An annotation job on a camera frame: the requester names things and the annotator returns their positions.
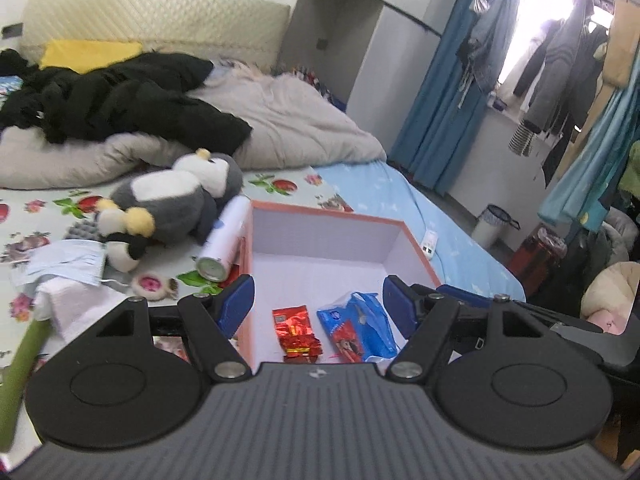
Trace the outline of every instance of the window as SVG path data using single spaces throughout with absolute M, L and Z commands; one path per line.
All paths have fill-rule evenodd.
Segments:
M 504 82 L 511 69 L 527 51 L 531 38 L 538 33 L 540 26 L 546 20 L 567 19 L 573 8 L 574 0 L 521 0 L 516 29 L 498 82 Z M 595 7 L 591 18 L 592 23 L 589 26 L 590 32 L 595 28 L 596 23 L 609 28 L 612 19 L 612 14 L 600 7 Z

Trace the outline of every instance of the green tube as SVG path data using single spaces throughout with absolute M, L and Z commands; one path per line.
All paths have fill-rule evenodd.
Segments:
M 0 386 L 0 452 L 8 452 L 14 443 L 15 425 L 22 394 L 33 362 L 51 333 L 50 321 L 32 320 Z

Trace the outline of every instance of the black circular disc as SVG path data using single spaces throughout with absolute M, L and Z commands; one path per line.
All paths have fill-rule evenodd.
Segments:
M 438 404 L 461 430 L 527 450 L 597 435 L 609 415 L 611 390 L 595 366 L 568 346 L 546 348 L 534 338 L 512 338 L 496 350 L 487 345 L 465 354 L 438 378 Z
M 42 438 L 85 449 L 135 446 L 195 409 L 200 377 L 187 362 L 150 344 L 96 340 L 63 349 L 28 383 L 27 410 Z

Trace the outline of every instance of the cream quilted headboard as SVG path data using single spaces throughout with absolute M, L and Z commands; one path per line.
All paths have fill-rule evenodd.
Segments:
M 145 50 L 229 56 L 275 65 L 289 6 L 265 0 L 29 0 L 22 53 L 37 62 L 47 41 L 140 41 Z

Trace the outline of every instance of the small plush toy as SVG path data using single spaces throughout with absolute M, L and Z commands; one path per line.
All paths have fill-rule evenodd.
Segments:
M 225 204 L 242 188 L 242 171 L 222 153 L 198 150 L 170 170 L 135 177 L 100 200 L 97 225 L 111 267 L 129 272 L 149 240 L 175 244 L 192 235 L 203 244 Z

